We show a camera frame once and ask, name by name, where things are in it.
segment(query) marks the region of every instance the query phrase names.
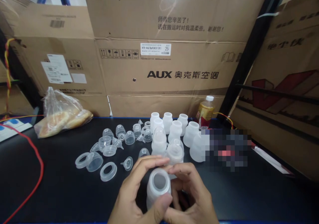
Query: funnel-shaped part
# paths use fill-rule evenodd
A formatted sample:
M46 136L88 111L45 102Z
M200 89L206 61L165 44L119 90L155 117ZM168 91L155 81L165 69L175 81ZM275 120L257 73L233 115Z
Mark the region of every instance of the funnel-shaped part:
M127 145L132 145L135 142L135 136L132 131L127 131L125 135L125 143Z
M133 167L133 159L132 157L127 157L124 162L121 163L126 171L130 171Z

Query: white plastic bottle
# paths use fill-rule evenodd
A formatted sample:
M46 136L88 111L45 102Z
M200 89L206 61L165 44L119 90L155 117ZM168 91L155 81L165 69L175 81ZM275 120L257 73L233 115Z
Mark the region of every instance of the white plastic bottle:
M178 117L178 121L182 123L182 134L181 136L184 136L185 135L185 129L186 129L186 126L188 125L188 116L186 114L180 114L179 117Z

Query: barcode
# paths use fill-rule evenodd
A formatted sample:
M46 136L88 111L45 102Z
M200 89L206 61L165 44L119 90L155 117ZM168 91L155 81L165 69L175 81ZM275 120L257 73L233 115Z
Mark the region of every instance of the barcode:
M51 20L50 27L53 27L53 28L61 28L61 27L64 27L64 22L65 22L65 21Z

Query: printed label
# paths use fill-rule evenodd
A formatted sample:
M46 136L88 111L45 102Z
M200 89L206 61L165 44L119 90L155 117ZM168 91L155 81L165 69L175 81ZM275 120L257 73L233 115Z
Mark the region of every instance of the printed label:
M141 55L170 56L171 44L167 43L141 43Z

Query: translucent plastic part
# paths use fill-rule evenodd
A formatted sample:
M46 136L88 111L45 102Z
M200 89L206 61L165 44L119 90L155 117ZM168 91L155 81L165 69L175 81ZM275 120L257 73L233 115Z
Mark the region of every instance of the translucent plastic part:
M81 169L81 168L84 168L87 164L87 156L89 155L90 153L86 152L86 153L83 153L81 154L76 160L75 160L75 166L76 168L78 169Z
M112 130L110 130L109 128L106 128L105 130L103 130L102 136L110 136L111 139L114 138L114 134Z
M126 171L130 171L133 167L133 159L132 157L127 157L124 162L121 163L124 166Z
M147 148L142 148L139 153L139 158L150 155L150 152Z
M97 152L92 152L86 157L86 161L87 161L86 169L89 172L94 172L101 167L103 163L103 158Z
M137 140L145 143L145 140L142 134L137 138Z
M106 146L111 144L111 137L110 136L104 136L99 138L99 150L101 153L103 153L103 150Z
M169 130L168 142L171 143L174 139L180 139L182 134L182 123L178 120L174 120Z
M90 150L90 152L97 152L97 151L100 151L99 142L96 142Z
M132 145L135 142L135 136L132 131L127 131L125 135L125 144Z
M181 136L184 136L186 131L186 126L188 125L188 116L186 114L180 114L177 120L182 123Z
M105 157L111 157L116 154L116 150L117 150L117 147L115 147L114 145L108 145L104 148L103 155Z
M112 169L109 173L105 174L104 173L104 170L108 167L108 166L112 166ZM115 163L113 162L108 162L106 163L102 168L101 168L101 171L100 171L100 177L101 177L101 180L103 182L107 182L107 181L110 181L112 178L114 178L115 174L117 172L117 166Z
M154 133L154 130L155 130L155 128L154 128L154 120L156 118L159 118L159 117L160 117L160 115L157 112L153 112L151 114L151 119L150 119L150 122L151 122L151 133Z
M202 144L201 132L198 132L195 137L192 146L189 150L190 157L196 162L205 161L205 146Z
M174 165L184 162L183 143L179 139L174 139L167 147L166 156L169 157L169 164Z
M172 125L173 122L173 115L170 112L164 113L163 117L163 124L164 124L164 130L166 134L169 134L169 129L170 126Z
M153 134L152 141L152 155L162 155L166 154L166 134L163 127L157 127Z
M199 124L191 121L188 123L188 126L186 127L186 132L183 138L183 142L186 145L186 147L190 148L193 144L194 137L199 132Z
M140 124L133 125L133 133L135 138L138 138L142 134L142 129Z
M119 134L121 133L125 135L126 131L123 125L119 124L118 126L116 126L116 129L115 129L116 137L119 137Z
M146 192L147 210L152 207L159 196L165 193L171 194L170 178L164 169L157 168L151 172Z
M119 140L119 139L117 139L117 138L113 138L113 139L112 139L112 145L114 145L114 146L117 147L117 148L124 149L124 148L123 148L122 141Z

